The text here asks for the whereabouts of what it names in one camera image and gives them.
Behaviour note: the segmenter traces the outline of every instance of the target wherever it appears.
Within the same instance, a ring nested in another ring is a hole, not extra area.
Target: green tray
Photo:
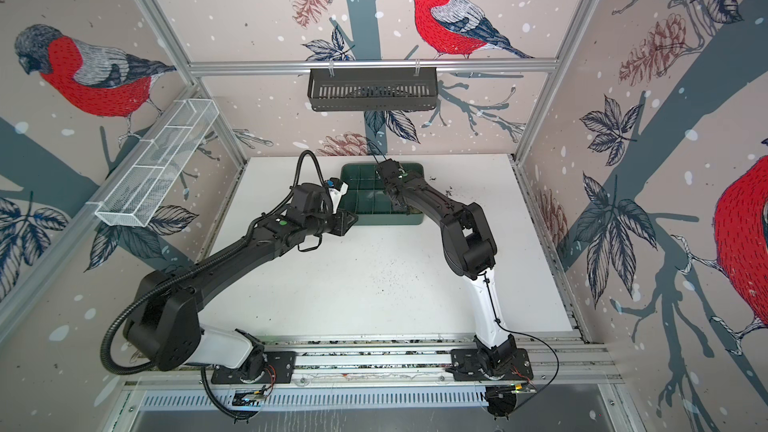
[[[424,175],[424,167],[414,162],[400,164],[406,172]],[[376,164],[346,164],[341,168],[341,180],[349,186],[341,197],[340,208],[357,214],[356,226],[417,226],[424,214],[413,207],[395,210],[384,192],[384,184],[376,176]]]

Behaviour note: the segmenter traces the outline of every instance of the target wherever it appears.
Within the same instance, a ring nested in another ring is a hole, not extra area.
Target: wallpaper
[[[439,73],[438,107],[425,112],[314,112],[306,77],[203,82],[250,156],[295,156],[302,149],[407,155],[513,152],[545,78],[542,72]]]
[[[648,430],[764,430],[768,0],[602,0],[524,170]]]
[[[0,17],[2,307],[183,83],[133,0],[0,0]],[[236,172],[210,132],[146,228],[101,224],[78,246],[0,349],[0,429],[99,427],[119,382],[98,360],[106,327],[144,275],[198,259]]]
[[[336,26],[352,38],[348,47],[358,60],[431,59],[439,51],[553,57],[578,0],[456,0],[435,12],[442,25],[428,9],[448,0],[158,2],[192,61],[204,62],[303,60],[308,54],[302,44],[328,40]],[[464,16],[469,22],[462,22]],[[419,21],[428,25],[418,30]],[[446,38],[446,31],[459,37]]]

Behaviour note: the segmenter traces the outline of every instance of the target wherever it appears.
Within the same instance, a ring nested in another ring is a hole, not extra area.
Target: black metal basket
[[[433,110],[437,69],[312,69],[307,91],[312,110]]]

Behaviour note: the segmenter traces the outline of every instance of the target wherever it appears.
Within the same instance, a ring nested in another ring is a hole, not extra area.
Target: black bracket
[[[457,382],[477,382],[479,380],[488,380],[480,360],[478,360],[478,351],[474,349],[453,349],[451,350],[451,362],[453,367],[446,369],[453,374],[453,379]],[[494,377],[494,380],[525,380],[533,379],[533,370],[531,361],[528,359],[528,352],[524,349],[516,349],[512,357],[512,366],[510,370],[518,372],[507,372],[501,377]]]
[[[240,370],[219,366],[214,369],[210,382],[216,385],[269,384],[272,376],[267,368],[272,366],[276,373],[275,384],[290,384],[295,362],[296,352],[264,352],[264,372],[255,381],[247,380],[244,372]]]

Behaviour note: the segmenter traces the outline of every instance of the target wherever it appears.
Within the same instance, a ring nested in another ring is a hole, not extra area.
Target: white wire basket
[[[108,226],[146,227],[193,152],[219,115],[213,100],[176,102],[177,110],[101,203]]]

